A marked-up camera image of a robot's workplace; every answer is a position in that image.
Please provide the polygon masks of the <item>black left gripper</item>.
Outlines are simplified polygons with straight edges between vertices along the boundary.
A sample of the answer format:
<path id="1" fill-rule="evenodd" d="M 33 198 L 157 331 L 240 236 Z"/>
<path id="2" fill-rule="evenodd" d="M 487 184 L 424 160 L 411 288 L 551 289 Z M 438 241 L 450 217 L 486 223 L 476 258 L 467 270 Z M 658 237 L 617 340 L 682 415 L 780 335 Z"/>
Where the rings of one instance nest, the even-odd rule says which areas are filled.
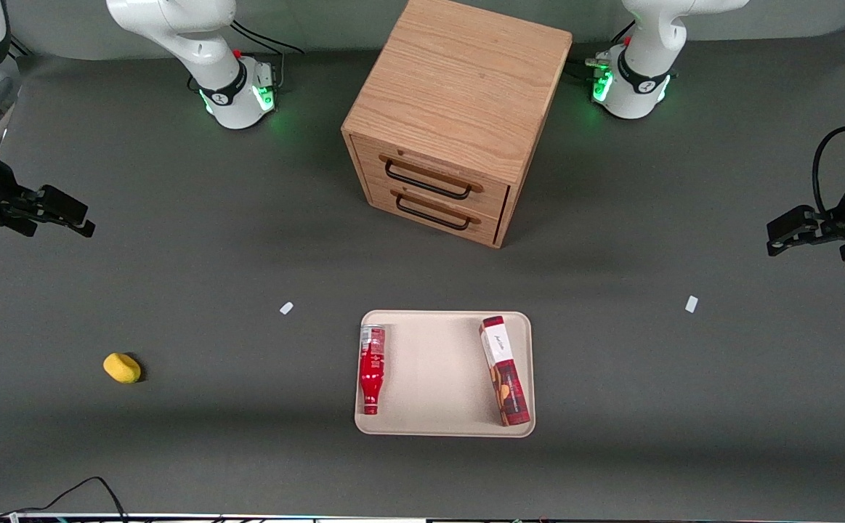
<path id="1" fill-rule="evenodd" d="M 845 193 L 838 204 L 825 212 L 828 232 L 845 239 Z M 814 246 L 827 242 L 827 235 L 820 235 L 820 215 L 811 206 L 794 206 L 778 218 L 767 223 L 768 256 L 777 257 L 787 249 Z"/>

